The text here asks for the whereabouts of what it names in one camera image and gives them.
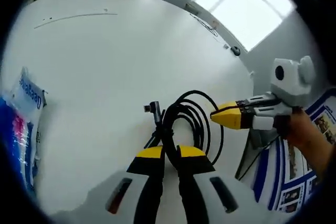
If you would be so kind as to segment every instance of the white table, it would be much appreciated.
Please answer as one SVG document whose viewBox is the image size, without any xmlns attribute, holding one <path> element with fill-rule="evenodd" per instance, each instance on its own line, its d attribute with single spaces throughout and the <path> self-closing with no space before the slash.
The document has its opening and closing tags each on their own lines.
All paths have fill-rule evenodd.
<svg viewBox="0 0 336 224">
<path fill-rule="evenodd" d="M 47 94 L 41 121 L 43 160 L 38 199 L 46 213 L 73 209 L 96 186 L 126 168 L 154 130 L 143 105 L 167 108 L 198 89 L 217 104 L 252 96 L 253 82 L 220 38 L 162 0 L 38 0 L 26 6 L 8 41 L 2 87 L 22 66 Z M 206 109 L 204 99 L 191 97 Z M 176 143 L 192 144 L 186 122 Z M 213 160 L 219 126 L 211 123 Z M 216 169 L 234 176 L 247 131 L 225 129 Z M 185 222 L 174 169 L 167 164 L 157 223 Z"/>
</svg>

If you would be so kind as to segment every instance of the blue packaging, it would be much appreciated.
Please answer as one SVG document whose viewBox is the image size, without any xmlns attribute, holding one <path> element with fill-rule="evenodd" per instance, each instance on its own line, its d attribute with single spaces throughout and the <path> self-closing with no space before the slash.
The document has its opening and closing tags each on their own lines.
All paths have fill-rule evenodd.
<svg viewBox="0 0 336 224">
<path fill-rule="evenodd" d="M 23 68 L 10 92 L 0 98 L 0 133 L 10 164 L 29 194 L 35 194 L 34 177 L 40 160 L 38 123 L 46 105 L 44 90 L 36 86 Z"/>
</svg>

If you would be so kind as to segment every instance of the printed picture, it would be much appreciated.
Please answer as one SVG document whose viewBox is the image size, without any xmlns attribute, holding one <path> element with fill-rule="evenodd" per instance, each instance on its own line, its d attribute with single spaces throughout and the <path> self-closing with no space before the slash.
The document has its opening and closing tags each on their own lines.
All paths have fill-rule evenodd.
<svg viewBox="0 0 336 224">
<path fill-rule="evenodd" d="M 291 191 L 288 191 L 284 194 L 284 196 L 282 197 L 282 204 L 286 204 L 288 202 L 297 200 L 300 196 L 300 187 L 295 188 Z"/>
<path fill-rule="evenodd" d="M 315 177 L 313 180 L 309 181 L 309 193 L 312 193 L 317 187 L 319 180 Z"/>
<path fill-rule="evenodd" d="M 335 134 L 333 134 L 331 132 L 331 130 L 327 130 L 324 134 L 324 136 L 326 137 L 327 141 L 331 144 L 335 144 L 336 143 L 336 140 L 335 140 Z"/>
<path fill-rule="evenodd" d="M 310 165 L 308 164 L 308 161 L 306 160 L 306 166 L 307 166 L 307 171 L 309 172 L 309 171 L 311 171 L 311 167 L 310 167 Z"/>
<path fill-rule="evenodd" d="M 328 130 L 329 127 L 332 126 L 332 122 L 326 114 L 320 115 L 315 119 L 314 123 L 323 134 Z"/>
<path fill-rule="evenodd" d="M 291 205 L 281 207 L 280 211 L 281 212 L 294 212 L 297 208 L 298 208 L 298 203 L 295 202 L 295 203 L 293 203 Z"/>
<path fill-rule="evenodd" d="M 295 150 L 294 146 L 288 143 L 289 155 L 289 179 L 296 177 Z"/>
</svg>

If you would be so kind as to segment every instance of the wall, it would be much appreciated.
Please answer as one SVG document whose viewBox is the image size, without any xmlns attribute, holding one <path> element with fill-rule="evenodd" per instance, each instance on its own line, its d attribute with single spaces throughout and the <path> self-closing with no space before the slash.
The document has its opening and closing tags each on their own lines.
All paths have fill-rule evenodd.
<svg viewBox="0 0 336 224">
<path fill-rule="evenodd" d="M 191 0 L 165 1 L 180 8 L 184 8 L 188 2 L 191 3 Z M 191 4 L 200 12 L 198 16 L 211 26 L 216 27 L 219 35 L 231 47 L 238 46 L 240 48 L 240 59 L 249 71 L 254 72 L 254 95 L 269 91 L 270 70 L 275 58 L 300 60 L 303 56 L 310 55 L 317 71 L 317 78 L 312 89 L 312 100 L 326 87 L 324 62 L 311 32 L 297 12 L 292 12 L 266 39 L 250 52 L 246 52 L 235 37 L 212 14 L 196 3 Z"/>
</svg>

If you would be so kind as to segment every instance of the black cable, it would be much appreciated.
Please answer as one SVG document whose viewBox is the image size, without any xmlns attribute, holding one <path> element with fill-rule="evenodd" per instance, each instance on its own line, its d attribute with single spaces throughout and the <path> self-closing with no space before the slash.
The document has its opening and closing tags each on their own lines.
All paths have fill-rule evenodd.
<svg viewBox="0 0 336 224">
<path fill-rule="evenodd" d="M 250 168 L 253 166 L 254 162 L 257 160 L 257 158 L 261 155 L 261 153 L 267 149 L 267 147 L 269 147 L 276 139 L 273 139 L 271 142 L 269 142 L 257 155 L 256 157 L 253 159 L 253 161 L 251 162 L 251 164 L 247 167 L 247 169 L 244 171 L 244 173 L 238 178 L 238 180 L 240 181 L 245 175 L 246 173 L 250 170 Z"/>
<path fill-rule="evenodd" d="M 171 104 L 166 110 L 162 112 L 162 120 L 156 124 L 156 130 L 153 132 L 151 139 L 146 144 L 145 147 L 154 147 L 162 141 L 164 150 L 172 163 L 172 165 L 177 168 L 177 150 L 173 140 L 173 124 L 177 119 L 184 119 L 190 125 L 193 132 L 194 147 L 203 150 L 204 146 L 204 136 L 207 136 L 207 145 L 205 154 L 207 155 L 211 144 L 211 132 L 209 120 L 201 108 L 196 102 L 186 99 L 187 96 L 191 94 L 198 94 L 206 98 L 215 110 L 218 110 L 216 103 L 204 92 L 198 90 L 192 90 L 181 95 L 173 104 Z M 220 144 L 217 155 L 215 156 L 212 164 L 214 165 L 223 149 L 224 144 L 224 128 L 220 125 Z"/>
</svg>

